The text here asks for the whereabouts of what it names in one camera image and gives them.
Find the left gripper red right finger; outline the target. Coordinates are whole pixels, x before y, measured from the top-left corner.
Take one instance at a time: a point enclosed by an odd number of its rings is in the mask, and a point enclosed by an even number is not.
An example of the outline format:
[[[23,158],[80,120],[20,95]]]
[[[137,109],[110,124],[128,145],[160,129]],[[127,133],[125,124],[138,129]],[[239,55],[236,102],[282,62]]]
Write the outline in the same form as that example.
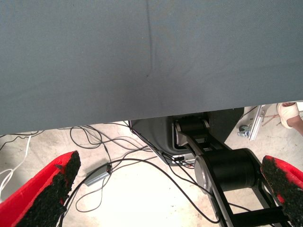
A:
[[[264,156],[261,172],[294,227],[303,225],[303,172],[272,156]]]

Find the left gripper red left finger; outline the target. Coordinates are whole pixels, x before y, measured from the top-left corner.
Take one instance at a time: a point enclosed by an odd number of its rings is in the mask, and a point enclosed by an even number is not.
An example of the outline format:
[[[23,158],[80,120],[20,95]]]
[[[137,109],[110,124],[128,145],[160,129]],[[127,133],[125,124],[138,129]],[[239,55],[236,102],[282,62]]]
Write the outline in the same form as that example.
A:
[[[58,156],[0,205],[2,227],[54,227],[81,166],[77,151]]]

